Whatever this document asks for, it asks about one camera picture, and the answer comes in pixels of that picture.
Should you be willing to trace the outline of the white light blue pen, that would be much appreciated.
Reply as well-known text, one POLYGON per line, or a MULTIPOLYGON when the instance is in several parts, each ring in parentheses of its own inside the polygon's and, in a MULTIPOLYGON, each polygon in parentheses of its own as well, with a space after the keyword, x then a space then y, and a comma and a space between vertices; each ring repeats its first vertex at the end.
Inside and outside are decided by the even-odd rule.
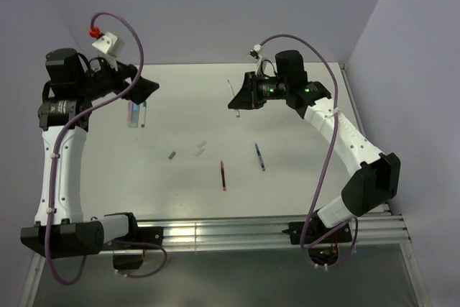
MULTIPOLYGON (((231 84, 231 81, 229 79, 227 79, 227 84, 228 84, 228 87, 229 87, 229 93, 231 94, 231 100, 233 100, 233 98, 235 97, 235 93, 234 93, 234 89, 233 89, 233 86, 231 84)), ((241 118, 240 110, 239 109, 233 109, 233 110, 234 110, 234 113, 235 113, 235 117, 237 119, 240 119, 241 118)))

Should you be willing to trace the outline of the pink highlighter pen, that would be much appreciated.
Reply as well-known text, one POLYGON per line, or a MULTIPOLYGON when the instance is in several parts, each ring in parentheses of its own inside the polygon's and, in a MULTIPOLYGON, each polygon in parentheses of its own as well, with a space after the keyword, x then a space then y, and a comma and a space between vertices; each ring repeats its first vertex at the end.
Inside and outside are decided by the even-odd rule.
POLYGON ((128 105, 128 119, 127 119, 128 127, 133 127, 132 112, 133 112, 133 103, 130 101, 128 105))

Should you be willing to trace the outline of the light blue highlighter pen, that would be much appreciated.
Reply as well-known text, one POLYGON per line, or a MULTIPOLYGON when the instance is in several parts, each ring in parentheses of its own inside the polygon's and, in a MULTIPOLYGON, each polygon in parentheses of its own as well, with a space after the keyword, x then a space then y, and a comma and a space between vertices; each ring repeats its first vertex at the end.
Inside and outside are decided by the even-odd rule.
POLYGON ((133 128, 137 128, 139 126, 139 113, 140 113, 139 105, 132 104, 130 126, 133 128))

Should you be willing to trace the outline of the white teal marker pen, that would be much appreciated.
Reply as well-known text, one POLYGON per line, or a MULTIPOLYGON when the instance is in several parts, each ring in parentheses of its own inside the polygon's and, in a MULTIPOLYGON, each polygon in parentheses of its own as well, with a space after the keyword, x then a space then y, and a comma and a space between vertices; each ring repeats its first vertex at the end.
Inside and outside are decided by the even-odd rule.
POLYGON ((141 128, 145 128, 147 119, 147 102, 144 101, 143 104, 140 106, 139 110, 139 125, 141 128))

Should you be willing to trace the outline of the grey pen cap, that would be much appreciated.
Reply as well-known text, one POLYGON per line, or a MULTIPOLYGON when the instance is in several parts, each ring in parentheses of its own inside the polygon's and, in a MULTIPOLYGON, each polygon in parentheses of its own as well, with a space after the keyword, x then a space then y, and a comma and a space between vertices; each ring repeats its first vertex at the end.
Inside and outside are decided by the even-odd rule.
POLYGON ((176 152, 175 152, 175 151, 172 151, 172 152, 170 153, 170 155, 168 156, 168 158, 171 160, 171 159, 174 158, 175 155, 176 155, 176 152))

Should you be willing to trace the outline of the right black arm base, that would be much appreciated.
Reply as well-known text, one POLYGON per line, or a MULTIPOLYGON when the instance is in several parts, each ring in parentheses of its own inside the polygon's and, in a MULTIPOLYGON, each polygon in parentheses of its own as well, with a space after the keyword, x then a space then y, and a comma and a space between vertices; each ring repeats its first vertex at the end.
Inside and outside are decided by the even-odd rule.
MULTIPOLYGON (((283 234, 288 234, 292 245, 300 244, 303 222, 290 222, 283 234)), ((305 235, 305 244, 310 244, 329 231, 320 221, 312 221, 305 235)), ((321 241, 326 247, 314 247, 308 250, 308 256, 315 265, 334 265, 339 260, 339 244, 352 241, 349 225, 341 227, 337 232, 321 241)))

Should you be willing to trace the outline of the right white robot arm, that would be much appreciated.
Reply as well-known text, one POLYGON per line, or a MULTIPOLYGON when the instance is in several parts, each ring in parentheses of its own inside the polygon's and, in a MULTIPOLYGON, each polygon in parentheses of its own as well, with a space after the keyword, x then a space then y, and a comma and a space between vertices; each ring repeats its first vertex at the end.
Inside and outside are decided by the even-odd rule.
POLYGON ((244 74, 241 89, 228 108, 256 110, 267 101, 285 101, 323 136, 329 144, 327 156, 335 152, 350 175, 338 197, 310 213, 300 234, 302 243, 327 242, 338 225, 396 196, 401 166, 398 156, 385 154, 373 145, 339 110, 335 94, 321 82, 309 80, 303 56, 297 50, 276 54, 272 76, 264 72, 268 61, 260 45, 255 45, 249 54, 256 61, 256 69, 244 74))

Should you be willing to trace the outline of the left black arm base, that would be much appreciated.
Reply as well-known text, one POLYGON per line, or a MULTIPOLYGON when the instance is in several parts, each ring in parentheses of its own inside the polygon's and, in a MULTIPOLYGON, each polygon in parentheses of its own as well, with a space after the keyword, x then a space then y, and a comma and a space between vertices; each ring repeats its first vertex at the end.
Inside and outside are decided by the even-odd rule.
POLYGON ((112 254, 112 264, 116 273, 126 278, 147 278, 157 274, 167 262, 167 252, 162 246, 164 228, 161 226, 146 226, 138 228, 133 235, 112 240, 104 244, 103 252, 112 254), (147 252, 158 251, 162 259, 158 266, 141 273, 141 266, 147 263, 147 252))

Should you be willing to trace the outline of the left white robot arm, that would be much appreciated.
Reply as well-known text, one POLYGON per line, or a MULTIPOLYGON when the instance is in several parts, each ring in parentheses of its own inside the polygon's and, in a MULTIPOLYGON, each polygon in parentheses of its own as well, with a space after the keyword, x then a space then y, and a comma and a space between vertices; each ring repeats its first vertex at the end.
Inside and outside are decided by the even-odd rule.
POLYGON ((110 66, 99 57, 100 67, 73 48, 46 55, 50 77, 38 109, 45 149, 42 194, 34 224, 21 230, 24 246, 47 259, 98 254, 115 241, 124 249, 139 243, 140 231, 131 212, 108 214, 85 221, 81 206, 81 165, 93 101, 114 93, 142 105, 159 84, 139 74, 134 65, 110 66))

